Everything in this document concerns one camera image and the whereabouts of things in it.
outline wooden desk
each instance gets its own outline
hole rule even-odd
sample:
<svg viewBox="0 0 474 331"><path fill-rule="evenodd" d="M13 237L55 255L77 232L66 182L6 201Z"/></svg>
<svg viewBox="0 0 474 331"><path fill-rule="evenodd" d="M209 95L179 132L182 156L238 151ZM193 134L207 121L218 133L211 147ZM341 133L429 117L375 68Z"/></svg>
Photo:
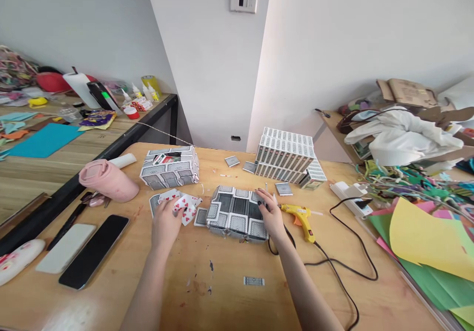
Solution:
<svg viewBox="0 0 474 331"><path fill-rule="evenodd" d="M323 118L324 120L324 123L326 124L326 126L329 128L329 130L331 130L331 133L334 135L334 137L336 138L336 140L339 142L339 144L341 145L341 147L344 149L344 151L347 153L347 155L349 156L349 158L352 160L353 163L355 164L360 164L362 163L362 160L357 156L356 152L354 151L354 149L352 148L352 146L350 145L347 145L345 142L344 142L344 138L346 137L345 134L342 134L341 132L339 132L339 130L337 129L337 124L339 123L339 121L341 121L342 119L342 115L340 115L338 112L336 111L325 111L325 113L328 113L328 114L331 114L331 117L330 118L327 118L325 117L324 115L321 115L321 117ZM447 174L449 174L451 176L451 178L455 181L472 181L474 180L474 177L467 173L467 172L464 172L456 167L454 167L452 170L450 171L446 171Z"/></svg>
<svg viewBox="0 0 474 331"><path fill-rule="evenodd" d="M108 255L90 284L73 291L58 284L59 275L35 271L43 252L29 267L8 284L0 287L0 324L21 330L117 330L138 284L145 258L150 249L152 217L149 198L166 191L151 191L138 174L147 150L168 145L136 143L131 152L138 162L123 169L140 185L139 194L130 202L110 203L87 208L77 222L100 225L110 214L130 218L130 225ZM185 193L201 196L208 207L214 189L232 185L255 189L269 184L273 191L277 181L254 176L242 170L245 161L254 154L197 148L200 160L201 184L180 188ZM238 166L229 168L224 158L235 154ZM348 183L356 181L350 165L321 162L329 179ZM220 174L233 177L221 177ZM278 197L279 203L300 204L323 216L309 220L317 241L331 257L336 257L366 275L370 265L357 238L328 213L339 199L324 184L316 191L301 190L291 184L294 196ZM71 204L39 238L49 242L76 207ZM436 320L418 300L400 276L388 255L355 221L352 213L341 206L335 211L364 240L380 278L376 282L360 278L344 268L338 268L349 293L361 313L358 330L440 330ZM304 262L324 258L312 244L303 240L300 227L293 218L284 215L284 222L295 238L298 253ZM209 261L214 272L211 272ZM341 323L354 320L355 311L339 285L329 265L308 267L314 283L324 294ZM264 287L244 286L243 277L265 278ZM207 228L189 224L181 227L166 268L162 330L299 330L296 312L279 258L266 244L241 244L233 238L223 239Z"/></svg>
<svg viewBox="0 0 474 331"><path fill-rule="evenodd" d="M165 101L168 96L170 94L164 94L160 101ZM80 101L80 98L65 97L58 101L49 101L46 107L40 109L0 106L0 115L12 112L39 112L47 115L27 120L26 126L22 128L27 130L29 126L51 117L51 114L57 116L61 102L72 104L77 101ZM48 158L8 156L5 162L0 163L0 223L42 192L53 194L87 162L92 161L149 113L150 110L141 112L140 118L135 120L130 120L126 115L118 116L107 130L86 131ZM0 150L11 148L34 133L31 132L19 140L7 143Z"/></svg>

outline pink water bottle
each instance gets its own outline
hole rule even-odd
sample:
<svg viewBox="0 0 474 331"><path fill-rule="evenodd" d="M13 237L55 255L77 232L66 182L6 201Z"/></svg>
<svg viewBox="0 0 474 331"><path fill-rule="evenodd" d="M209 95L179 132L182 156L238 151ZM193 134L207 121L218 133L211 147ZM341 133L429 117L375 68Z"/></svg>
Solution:
<svg viewBox="0 0 474 331"><path fill-rule="evenodd" d="M105 159L87 163L79 172L79 183L119 203L133 199L140 190L137 183Z"/></svg>

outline white fabric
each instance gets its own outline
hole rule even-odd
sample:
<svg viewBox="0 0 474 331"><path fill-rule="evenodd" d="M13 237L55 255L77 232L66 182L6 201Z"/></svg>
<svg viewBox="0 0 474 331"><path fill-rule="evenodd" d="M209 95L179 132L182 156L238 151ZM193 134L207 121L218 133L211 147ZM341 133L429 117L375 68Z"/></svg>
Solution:
<svg viewBox="0 0 474 331"><path fill-rule="evenodd" d="M436 127L435 123L424 121L406 110L388 111L374 119L349 133L344 142L353 145L374 136L369 148L382 166L407 165L422 158L456 151L464 145L462 140Z"/></svg>

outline power strip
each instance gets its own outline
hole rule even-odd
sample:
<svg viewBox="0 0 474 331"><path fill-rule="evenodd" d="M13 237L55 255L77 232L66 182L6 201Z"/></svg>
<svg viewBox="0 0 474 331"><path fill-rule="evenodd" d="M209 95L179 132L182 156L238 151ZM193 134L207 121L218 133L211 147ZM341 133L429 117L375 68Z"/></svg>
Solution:
<svg viewBox="0 0 474 331"><path fill-rule="evenodd" d="M363 184L359 183L348 186L346 182L337 182L335 184L330 184L329 187L341 200L352 197L362 197L363 195L367 194L367 190L365 190ZM364 209L361 209L356 204L356 202L362 200L363 199L352 199L345 201L344 204L353 212L356 217L365 219L367 215L373 213L373 210L368 205Z"/></svg>

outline black table edge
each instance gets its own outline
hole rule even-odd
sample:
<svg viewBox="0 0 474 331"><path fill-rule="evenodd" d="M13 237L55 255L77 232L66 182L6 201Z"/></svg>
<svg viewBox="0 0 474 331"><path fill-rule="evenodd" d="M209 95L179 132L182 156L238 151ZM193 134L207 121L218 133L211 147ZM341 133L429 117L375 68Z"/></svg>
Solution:
<svg viewBox="0 0 474 331"><path fill-rule="evenodd" d="M176 94L166 97L139 122L153 126L169 109L171 109L170 133L174 133L176 136L178 112L178 96ZM109 160L120 156L127 147L137 142L148 130L149 127L146 125L133 125L94 159ZM170 144L176 144L175 139L170 140ZM0 239L0 256L35 239L84 189L79 184L79 174L74 175L50 199L38 206L28 217Z"/></svg>

